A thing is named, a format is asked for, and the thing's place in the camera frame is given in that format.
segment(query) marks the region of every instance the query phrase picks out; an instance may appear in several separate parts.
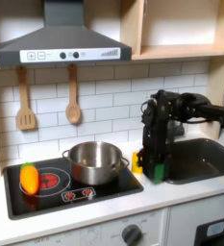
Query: red burner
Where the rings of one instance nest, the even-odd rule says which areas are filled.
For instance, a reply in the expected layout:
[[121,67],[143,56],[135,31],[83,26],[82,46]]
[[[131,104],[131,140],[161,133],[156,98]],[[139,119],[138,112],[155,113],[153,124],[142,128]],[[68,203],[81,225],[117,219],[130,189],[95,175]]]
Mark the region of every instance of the red burner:
[[40,189],[49,189],[57,186],[59,183],[59,177],[55,174],[47,173],[41,174],[39,176],[39,188]]

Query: sink basin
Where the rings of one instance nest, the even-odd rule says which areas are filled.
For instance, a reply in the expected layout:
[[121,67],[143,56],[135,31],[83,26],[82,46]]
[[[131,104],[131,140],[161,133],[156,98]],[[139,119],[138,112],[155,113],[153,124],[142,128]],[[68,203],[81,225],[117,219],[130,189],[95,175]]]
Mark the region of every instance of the sink basin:
[[224,147],[198,138],[175,142],[168,183],[183,185],[224,175]]

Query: wooden spatula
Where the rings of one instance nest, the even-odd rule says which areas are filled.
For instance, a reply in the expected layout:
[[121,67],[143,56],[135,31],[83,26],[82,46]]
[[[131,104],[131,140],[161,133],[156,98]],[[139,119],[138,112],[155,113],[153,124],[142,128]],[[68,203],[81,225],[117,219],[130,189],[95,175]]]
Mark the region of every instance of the wooden spatula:
[[33,129],[36,126],[35,115],[29,108],[28,91],[26,84],[27,69],[25,67],[17,67],[17,76],[19,81],[19,93],[21,100],[21,109],[16,117],[16,124],[20,130]]
[[66,109],[66,117],[72,124],[79,122],[81,111],[77,104],[77,66],[70,65],[69,70],[69,105]]

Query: white brick tile backsplash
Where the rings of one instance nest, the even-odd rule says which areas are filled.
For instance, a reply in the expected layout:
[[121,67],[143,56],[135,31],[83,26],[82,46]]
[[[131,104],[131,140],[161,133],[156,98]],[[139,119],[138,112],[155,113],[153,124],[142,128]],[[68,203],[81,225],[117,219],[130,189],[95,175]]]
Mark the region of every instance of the white brick tile backsplash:
[[209,74],[196,74],[194,86],[206,86],[208,84]]
[[57,140],[19,145],[20,158],[31,158],[32,154],[47,156],[57,155],[58,153],[59,142]]
[[0,102],[12,102],[13,90],[12,87],[0,87]]
[[39,141],[68,138],[76,135],[77,135],[77,127],[73,125],[48,127],[48,128],[41,128],[38,130]]
[[182,74],[208,73],[210,61],[185,61],[183,62]]
[[129,113],[130,113],[129,106],[97,109],[96,121],[128,118]]
[[[57,97],[56,85],[28,86],[29,99],[47,99]],[[14,101],[20,100],[19,87],[13,88]]]
[[[27,70],[27,84],[35,83],[34,70]],[[18,78],[15,70],[0,70],[0,86],[17,86]]]
[[38,142],[37,130],[17,131],[0,134],[0,147]]
[[[16,71],[0,69],[1,161],[13,164],[24,158],[31,160],[32,153],[39,153],[42,160],[55,158],[60,151],[93,140],[142,141],[141,104],[159,89],[205,95],[209,67],[210,61],[206,59],[78,65],[82,120],[72,125],[65,115],[69,104],[67,65],[28,66],[30,107],[37,120],[37,128],[31,131],[16,127],[20,109]],[[189,131],[200,130],[199,126],[186,126]]]
[[78,135],[98,135],[112,132],[111,121],[84,123],[78,127]]
[[163,88],[163,77],[132,80],[132,91],[161,89],[161,88]]
[[16,118],[0,118],[0,133],[16,131]]
[[18,158],[18,146],[0,148],[0,160],[13,160]]
[[111,134],[95,135],[95,141],[117,143],[117,142],[127,142],[128,132],[117,132]]
[[149,65],[119,65],[115,67],[115,79],[135,79],[148,77]]
[[194,75],[165,77],[164,88],[193,86]]
[[132,129],[140,129],[143,127],[141,118],[115,119],[113,121],[113,131],[120,132]]
[[66,139],[60,139],[60,151],[63,152],[75,146],[76,144],[82,142],[91,142],[94,141],[94,135],[86,135],[79,137],[71,137]]
[[36,69],[36,84],[56,84],[68,82],[67,68]]
[[36,115],[36,118],[37,126],[39,128],[58,126],[58,115],[56,112],[38,114]]
[[186,93],[186,92],[206,95],[207,88],[205,86],[179,88],[179,93]]
[[[30,108],[37,113],[36,101],[30,101]],[[16,116],[20,109],[20,102],[0,103],[0,118]]]
[[46,112],[65,111],[68,103],[69,103],[68,98],[37,100],[37,112],[46,113]]
[[[95,82],[79,82],[78,95],[87,96],[95,94]],[[57,84],[58,97],[69,97],[69,84]]]
[[128,93],[117,93],[114,95],[114,105],[133,105],[141,104],[146,100],[146,92],[128,92]]
[[181,69],[181,62],[152,63],[150,64],[149,77],[181,75]]
[[111,107],[112,101],[112,94],[79,97],[79,105],[82,110]]
[[130,117],[140,117],[142,115],[140,107],[141,107],[141,104],[131,105],[130,106]]
[[[82,119],[81,123],[95,121],[95,110],[83,110],[81,111]],[[69,125],[69,121],[66,118],[65,111],[58,112],[59,126]]]
[[129,141],[141,141],[142,142],[143,129],[129,131]]
[[113,77],[113,66],[84,66],[78,68],[78,81],[112,80]]
[[109,94],[131,91],[131,80],[99,81],[96,83],[96,94]]

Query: range hood knob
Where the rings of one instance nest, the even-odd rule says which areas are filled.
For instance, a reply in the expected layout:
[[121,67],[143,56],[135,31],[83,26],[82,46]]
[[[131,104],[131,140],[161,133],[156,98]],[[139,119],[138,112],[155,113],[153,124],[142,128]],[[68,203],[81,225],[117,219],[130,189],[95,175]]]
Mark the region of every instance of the range hood knob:
[[66,58],[66,54],[64,52],[61,52],[60,56],[61,56],[62,59]]
[[78,58],[79,58],[79,53],[78,53],[78,52],[74,52],[73,57],[74,57],[75,59],[78,59]]

